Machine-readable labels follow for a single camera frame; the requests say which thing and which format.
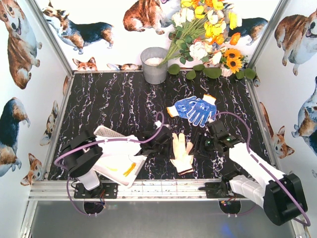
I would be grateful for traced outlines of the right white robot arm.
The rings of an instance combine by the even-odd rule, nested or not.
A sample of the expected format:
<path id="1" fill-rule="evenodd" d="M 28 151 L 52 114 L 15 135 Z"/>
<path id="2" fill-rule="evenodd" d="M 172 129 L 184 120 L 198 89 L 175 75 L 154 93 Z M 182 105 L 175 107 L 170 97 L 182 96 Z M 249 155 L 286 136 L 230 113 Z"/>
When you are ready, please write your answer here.
<path id="1" fill-rule="evenodd" d="M 223 185 L 260 206 L 275 225 L 306 214 L 308 206 L 299 177 L 267 163 L 241 136 L 231 135 L 221 121 L 207 124 L 206 132 L 197 134 L 189 154 L 209 158 L 214 152 L 237 163 L 251 176 L 233 171 L 222 176 Z"/>

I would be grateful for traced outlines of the cream glove red cuff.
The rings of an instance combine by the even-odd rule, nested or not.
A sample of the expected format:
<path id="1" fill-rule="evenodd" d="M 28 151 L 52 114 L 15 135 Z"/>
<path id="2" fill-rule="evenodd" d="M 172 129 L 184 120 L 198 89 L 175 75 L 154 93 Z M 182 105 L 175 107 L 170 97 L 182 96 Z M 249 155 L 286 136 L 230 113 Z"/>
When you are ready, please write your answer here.
<path id="1" fill-rule="evenodd" d="M 194 171 L 192 166 L 194 157 L 193 155 L 189 155 L 189 152 L 193 148 L 193 143 L 186 142 L 184 133 L 178 135 L 173 133 L 172 137 L 174 159 L 171 159 L 170 161 L 175 166 L 180 176 L 192 173 Z"/>

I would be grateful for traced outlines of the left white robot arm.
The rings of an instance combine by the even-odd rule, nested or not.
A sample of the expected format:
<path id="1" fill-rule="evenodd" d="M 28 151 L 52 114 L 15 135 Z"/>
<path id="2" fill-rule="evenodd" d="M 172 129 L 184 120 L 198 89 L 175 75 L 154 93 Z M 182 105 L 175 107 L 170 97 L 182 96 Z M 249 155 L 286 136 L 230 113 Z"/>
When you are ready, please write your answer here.
<path id="1" fill-rule="evenodd" d="M 100 197 L 104 192 L 99 176 L 131 187 L 148 157 L 174 157 L 168 124 L 157 124 L 154 131 L 129 136 L 109 136 L 106 130 L 99 126 L 95 132 L 84 131 L 62 148 L 54 162 L 80 182 L 77 191 L 86 197 Z"/>

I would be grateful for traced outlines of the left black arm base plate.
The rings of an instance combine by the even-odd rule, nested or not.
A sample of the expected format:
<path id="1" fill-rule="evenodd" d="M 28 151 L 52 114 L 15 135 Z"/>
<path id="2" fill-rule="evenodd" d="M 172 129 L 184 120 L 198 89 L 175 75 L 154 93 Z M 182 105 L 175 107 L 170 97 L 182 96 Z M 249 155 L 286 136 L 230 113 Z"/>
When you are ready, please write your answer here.
<path id="1" fill-rule="evenodd" d="M 111 182 L 101 182 L 99 186 L 92 190 L 87 190 L 82 183 L 75 186 L 74 198 L 109 198 L 116 199 L 118 184 Z"/>

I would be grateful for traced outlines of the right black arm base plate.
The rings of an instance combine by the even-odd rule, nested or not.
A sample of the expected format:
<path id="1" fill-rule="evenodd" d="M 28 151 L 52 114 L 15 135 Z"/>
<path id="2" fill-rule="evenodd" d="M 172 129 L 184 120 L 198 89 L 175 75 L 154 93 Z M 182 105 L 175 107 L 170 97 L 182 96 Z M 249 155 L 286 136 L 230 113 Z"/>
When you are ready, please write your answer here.
<path id="1" fill-rule="evenodd" d="M 233 192 L 227 179 L 222 179 L 219 182 L 206 182 L 198 190 L 204 191 L 207 198 L 245 198 L 243 195 Z"/>

